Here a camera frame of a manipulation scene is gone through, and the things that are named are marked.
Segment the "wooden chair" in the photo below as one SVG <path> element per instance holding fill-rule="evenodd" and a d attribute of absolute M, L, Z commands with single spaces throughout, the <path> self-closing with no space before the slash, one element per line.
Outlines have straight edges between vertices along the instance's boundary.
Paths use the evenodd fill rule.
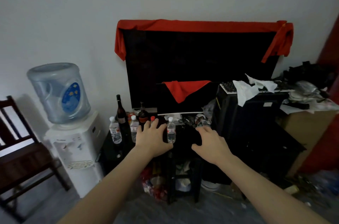
<path fill-rule="evenodd" d="M 26 128 L 28 132 L 27 136 L 21 137 L 17 127 L 15 127 L 13 121 L 9 118 L 5 110 L 6 107 L 13 108 L 23 126 Z M 4 120 L 0 117 L 0 138 L 3 141 L 2 145 L 0 145 L 0 151 L 28 139 L 33 139 L 34 141 L 34 143 L 30 145 L 0 157 L 0 195 L 13 189 L 12 196 L 7 199 L 2 199 L 0 197 L 0 206 L 18 222 L 22 223 L 25 221 L 25 218 L 16 212 L 16 199 L 20 195 L 49 179 L 53 175 L 56 176 L 66 191 L 69 190 L 69 186 L 57 171 L 50 152 L 37 140 L 11 96 L 8 96 L 6 101 L 0 101 L 0 111 L 17 136 L 16 139 Z M 22 182 L 46 169 L 51 169 L 52 172 L 27 187 L 20 186 Z M 8 205 L 8 203 L 13 200 L 13 206 Z"/>

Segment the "forearm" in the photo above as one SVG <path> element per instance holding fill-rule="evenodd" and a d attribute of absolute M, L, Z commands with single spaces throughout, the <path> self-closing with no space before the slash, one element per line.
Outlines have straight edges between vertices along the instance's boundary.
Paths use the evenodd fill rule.
<path fill-rule="evenodd" d="M 224 158 L 217 165 L 240 188 L 267 223 L 328 223 L 238 157 Z"/>
<path fill-rule="evenodd" d="M 59 223 L 112 223 L 150 154 L 137 147 L 94 187 Z"/>

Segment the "blue label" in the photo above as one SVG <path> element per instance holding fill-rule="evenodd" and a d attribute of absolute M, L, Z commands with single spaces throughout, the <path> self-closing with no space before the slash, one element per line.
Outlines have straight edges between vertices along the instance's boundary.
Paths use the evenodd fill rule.
<path fill-rule="evenodd" d="M 66 90 L 62 97 L 61 105 L 62 109 L 70 113 L 74 111 L 80 102 L 80 87 L 78 83 L 73 83 L 70 87 Z"/>

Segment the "hand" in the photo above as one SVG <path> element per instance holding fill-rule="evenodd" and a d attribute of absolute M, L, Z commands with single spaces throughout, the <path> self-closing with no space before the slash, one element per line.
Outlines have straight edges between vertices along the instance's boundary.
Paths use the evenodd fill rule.
<path fill-rule="evenodd" d="M 146 150 L 152 158 L 173 148 L 173 144 L 165 143 L 162 140 L 162 134 L 166 129 L 166 124 L 162 124 L 157 128 L 158 122 L 159 119 L 156 118 L 150 127 L 150 122 L 147 121 L 144 125 L 144 131 L 141 131 L 141 126 L 139 126 L 137 130 L 135 146 L 139 149 Z"/>
<path fill-rule="evenodd" d="M 193 144 L 192 150 L 203 159 L 218 166 L 221 161 L 233 156 L 225 139 L 217 131 L 207 126 L 197 127 L 196 130 L 201 135 L 202 145 Z"/>

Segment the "person's right arm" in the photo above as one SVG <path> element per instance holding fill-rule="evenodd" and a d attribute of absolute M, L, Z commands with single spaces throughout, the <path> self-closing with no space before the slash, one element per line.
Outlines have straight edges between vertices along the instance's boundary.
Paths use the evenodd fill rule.
<path fill-rule="evenodd" d="M 223 137 L 209 127 L 198 127 L 202 145 L 192 149 L 217 165 L 245 194 L 269 223 L 329 223 L 309 207 L 252 170 L 229 150 Z"/>

